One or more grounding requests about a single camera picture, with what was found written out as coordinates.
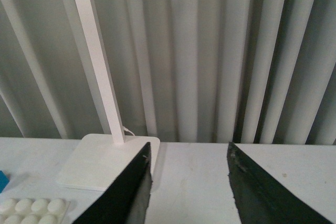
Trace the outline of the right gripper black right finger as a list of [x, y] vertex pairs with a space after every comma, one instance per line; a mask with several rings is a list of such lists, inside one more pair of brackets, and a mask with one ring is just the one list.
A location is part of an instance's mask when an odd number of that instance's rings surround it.
[[227, 149], [229, 182], [241, 223], [330, 223], [234, 143]]

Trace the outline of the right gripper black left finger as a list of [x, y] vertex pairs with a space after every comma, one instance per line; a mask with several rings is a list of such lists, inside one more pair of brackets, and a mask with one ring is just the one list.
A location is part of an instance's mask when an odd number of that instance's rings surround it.
[[145, 223], [151, 188], [151, 144], [147, 142], [74, 223]]

